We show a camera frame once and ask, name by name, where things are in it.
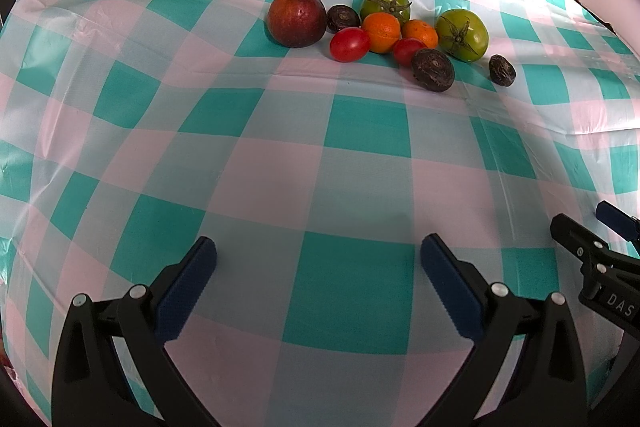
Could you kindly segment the green tomato front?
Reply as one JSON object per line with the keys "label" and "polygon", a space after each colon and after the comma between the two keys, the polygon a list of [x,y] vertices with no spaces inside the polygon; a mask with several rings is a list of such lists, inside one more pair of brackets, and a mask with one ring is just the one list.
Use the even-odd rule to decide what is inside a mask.
{"label": "green tomato front", "polygon": [[465,9],[451,9],[435,23],[439,47],[459,61],[479,61],[489,46],[489,32],[483,21]]}

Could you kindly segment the green tomato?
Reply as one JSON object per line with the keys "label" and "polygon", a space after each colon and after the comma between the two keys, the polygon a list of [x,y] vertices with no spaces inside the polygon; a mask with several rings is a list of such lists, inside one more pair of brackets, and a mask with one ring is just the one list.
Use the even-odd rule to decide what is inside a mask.
{"label": "green tomato", "polygon": [[403,25],[410,20],[410,0],[363,0],[360,5],[360,20],[364,20],[373,13],[387,13],[393,15]]}
{"label": "green tomato", "polygon": [[479,61],[489,46],[489,32],[483,21],[465,9],[451,9],[435,23],[439,47],[459,61]]}

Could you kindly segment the orange tangerine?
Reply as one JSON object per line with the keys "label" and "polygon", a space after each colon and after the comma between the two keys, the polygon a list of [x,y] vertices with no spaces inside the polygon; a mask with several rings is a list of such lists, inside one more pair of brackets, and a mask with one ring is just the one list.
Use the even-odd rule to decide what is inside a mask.
{"label": "orange tangerine", "polygon": [[401,35],[404,38],[413,38],[421,41],[430,49],[438,47],[438,33],[436,29],[424,22],[424,20],[408,20],[401,26]]}
{"label": "orange tangerine", "polygon": [[401,36],[400,21],[392,14],[383,12],[367,15],[361,29],[369,35],[370,51],[377,54],[390,52]]}

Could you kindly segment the dark passion fruit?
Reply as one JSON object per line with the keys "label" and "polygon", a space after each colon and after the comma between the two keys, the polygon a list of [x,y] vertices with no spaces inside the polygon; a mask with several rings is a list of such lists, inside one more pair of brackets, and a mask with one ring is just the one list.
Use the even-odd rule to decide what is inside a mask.
{"label": "dark passion fruit", "polygon": [[490,80],[501,87],[510,87],[516,78],[513,65],[502,55],[494,54],[489,59]]}
{"label": "dark passion fruit", "polygon": [[454,84],[454,66],[436,49],[420,49],[411,60],[413,78],[428,91],[444,92]]}
{"label": "dark passion fruit", "polygon": [[348,5],[336,4],[326,12],[326,27],[334,34],[349,27],[359,28],[360,25],[359,14]]}

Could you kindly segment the red tomato right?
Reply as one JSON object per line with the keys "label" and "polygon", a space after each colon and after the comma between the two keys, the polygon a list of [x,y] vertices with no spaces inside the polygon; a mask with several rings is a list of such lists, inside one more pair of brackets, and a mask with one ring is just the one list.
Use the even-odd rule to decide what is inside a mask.
{"label": "red tomato right", "polygon": [[426,48],[426,45],[416,38],[399,39],[393,46],[392,54],[395,61],[402,67],[410,67],[416,52]]}

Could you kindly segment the red tomato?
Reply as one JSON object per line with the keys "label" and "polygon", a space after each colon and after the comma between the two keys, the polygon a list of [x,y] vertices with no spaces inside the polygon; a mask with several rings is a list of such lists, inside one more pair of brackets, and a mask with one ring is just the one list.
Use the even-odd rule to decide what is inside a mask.
{"label": "red tomato", "polygon": [[370,50],[371,39],[367,31],[359,27],[347,27],[333,36],[329,51],[335,61],[350,63],[359,61]]}
{"label": "red tomato", "polygon": [[426,45],[416,38],[399,39],[393,46],[392,54],[395,61],[402,67],[410,67],[416,52],[426,48]]}

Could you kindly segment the red tomato left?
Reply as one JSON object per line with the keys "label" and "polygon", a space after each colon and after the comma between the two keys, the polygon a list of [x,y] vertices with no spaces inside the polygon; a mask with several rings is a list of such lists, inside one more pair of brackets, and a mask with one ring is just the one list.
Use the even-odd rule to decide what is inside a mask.
{"label": "red tomato left", "polygon": [[359,27],[347,27],[333,36],[329,51],[335,61],[350,63],[359,61],[370,50],[371,39],[367,31]]}

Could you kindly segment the red apple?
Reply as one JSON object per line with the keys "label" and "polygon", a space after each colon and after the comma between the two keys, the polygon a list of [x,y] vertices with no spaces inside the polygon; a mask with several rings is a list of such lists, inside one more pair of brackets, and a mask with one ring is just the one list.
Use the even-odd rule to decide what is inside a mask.
{"label": "red apple", "polygon": [[266,24],[270,36],[282,46],[311,46],[326,33],[326,8],[321,0],[273,0]]}

